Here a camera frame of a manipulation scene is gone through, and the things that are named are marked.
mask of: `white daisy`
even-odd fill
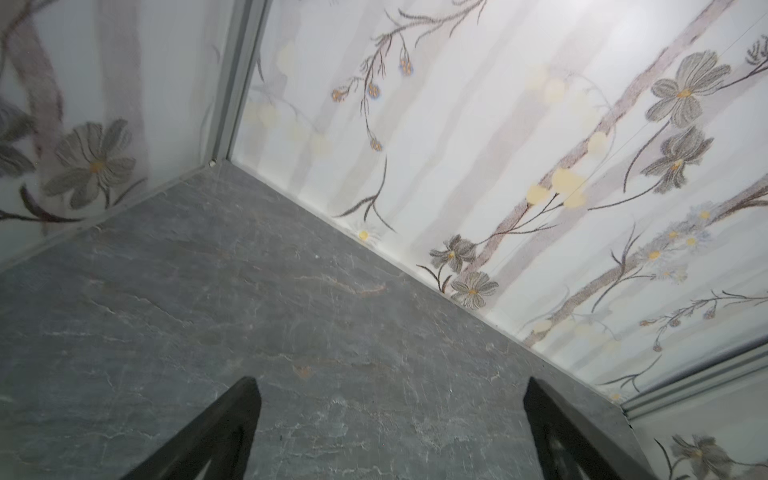
[[[671,281],[680,284],[688,278],[688,265],[661,262],[654,265],[652,280]]]
[[[356,221],[349,226],[349,232],[360,242],[374,247],[382,239],[382,230],[370,223]]]

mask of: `gray marble surface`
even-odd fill
[[[548,380],[618,407],[231,164],[0,275],[0,478],[119,478],[241,376],[248,478],[541,478]]]

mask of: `yellow flower center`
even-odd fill
[[[104,162],[94,162],[91,164],[89,171],[92,174],[97,174],[104,169]]]

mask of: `gray flower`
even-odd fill
[[[496,293],[498,283],[492,282],[487,273],[472,272],[467,276],[467,283],[454,280],[451,286],[456,293],[451,298],[463,306],[477,310],[485,306],[483,296],[491,296]]]
[[[672,435],[672,455],[690,460],[690,466],[697,480],[703,480],[709,472],[721,480],[730,478],[731,463],[728,453],[709,436],[694,435],[694,444],[683,440],[679,435]]]
[[[672,114],[675,127],[685,128],[701,115],[701,105],[696,95],[710,95],[723,83],[723,77],[730,73],[729,65],[717,64],[717,54],[700,51],[688,55],[677,68],[675,79],[662,78],[654,83],[650,91],[661,98],[645,112],[649,121],[659,121]]]
[[[13,144],[32,132],[32,117],[0,99],[0,178],[20,177],[35,166]]]
[[[88,122],[77,126],[56,147],[58,159],[68,168],[43,186],[43,193],[52,197],[74,190],[69,200],[79,209],[96,200],[99,191],[124,184],[131,178],[136,160],[115,158],[131,142],[128,122],[116,120],[102,133],[101,124]]]
[[[712,145],[712,140],[713,138],[704,140],[704,134],[696,127],[666,139],[661,144],[661,153],[664,156],[643,170],[646,175],[661,176],[661,181],[654,191],[664,194],[672,188],[685,185],[685,166],[700,164],[702,156]]]
[[[682,283],[688,278],[688,265],[672,264],[658,262],[654,272],[651,274],[651,281],[671,281],[673,283]]]
[[[440,268],[446,263],[456,273],[462,271],[464,262],[475,261],[475,244],[469,240],[462,239],[461,235],[454,235],[451,240],[443,242],[447,250],[430,250],[432,256],[432,265]]]

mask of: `painted flower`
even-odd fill
[[[674,441],[674,445],[670,448],[672,455],[688,460],[697,480],[704,480],[710,472],[720,480],[730,478],[733,460],[713,437],[694,435],[692,445],[679,435],[672,435],[672,440]]]
[[[698,230],[690,235],[681,237],[683,240],[683,248],[693,253],[698,253],[707,247],[707,244],[712,240],[712,236],[705,230]]]
[[[0,178],[20,177],[35,166],[13,144],[32,132],[32,117],[0,99]]]
[[[681,188],[686,183],[683,175],[686,165],[698,165],[712,145],[712,138],[704,140],[704,134],[696,127],[669,137],[661,144],[662,158],[648,165],[643,174],[661,177],[654,189],[664,194],[672,188]]]
[[[660,121],[672,114],[675,127],[685,128],[702,113],[696,96],[710,95],[723,83],[723,77],[730,73],[729,65],[717,64],[717,54],[700,51],[688,55],[677,68],[675,79],[662,78],[654,83],[650,91],[661,98],[645,113],[649,121]]]
[[[413,65],[411,65],[410,58],[400,58],[400,73],[403,77],[413,75]]]
[[[651,279],[653,281],[671,281],[679,284],[688,278],[688,265],[659,263],[654,270],[652,273],[653,278]]]
[[[377,99],[382,94],[381,88],[377,84],[368,84],[368,96],[372,99]]]
[[[647,253],[645,253],[645,257],[647,259],[648,263],[652,263],[653,265],[656,265],[657,267],[661,264],[666,263],[670,256],[671,252],[669,250],[651,250],[647,249],[645,250]]]
[[[498,283],[492,282],[487,273],[472,272],[467,276],[467,283],[454,280],[451,286],[456,293],[451,299],[461,303],[470,310],[477,310],[485,306],[484,296],[496,293]]]
[[[331,99],[337,104],[343,102],[349,95],[349,89],[334,88],[331,92]]]
[[[357,238],[361,243],[366,245],[376,245],[382,237],[380,229],[365,222],[355,222],[349,227],[349,231]]]
[[[447,250],[429,251],[432,257],[432,266],[440,268],[446,263],[456,273],[462,271],[464,262],[471,263],[475,261],[475,244],[469,240],[462,239],[461,235],[454,235],[450,240],[443,242]]]
[[[603,390],[603,395],[606,396],[612,403],[615,403],[616,405],[621,405],[622,403],[629,400],[629,396],[621,391],[621,388],[619,387],[613,387]]]
[[[715,317],[716,312],[717,312],[717,303],[712,305],[712,308],[704,312],[704,314],[702,315],[702,318],[704,318],[705,320],[712,320]]]
[[[695,207],[691,207],[686,221],[692,223],[696,227],[705,228],[712,223],[714,209],[715,205],[712,202],[698,204]]]
[[[113,121],[104,132],[101,124],[91,122],[75,127],[56,147],[56,156],[68,169],[47,182],[43,193],[52,197],[74,190],[69,206],[77,210],[96,200],[99,192],[107,194],[130,180],[136,160],[118,157],[131,142],[127,123]]]

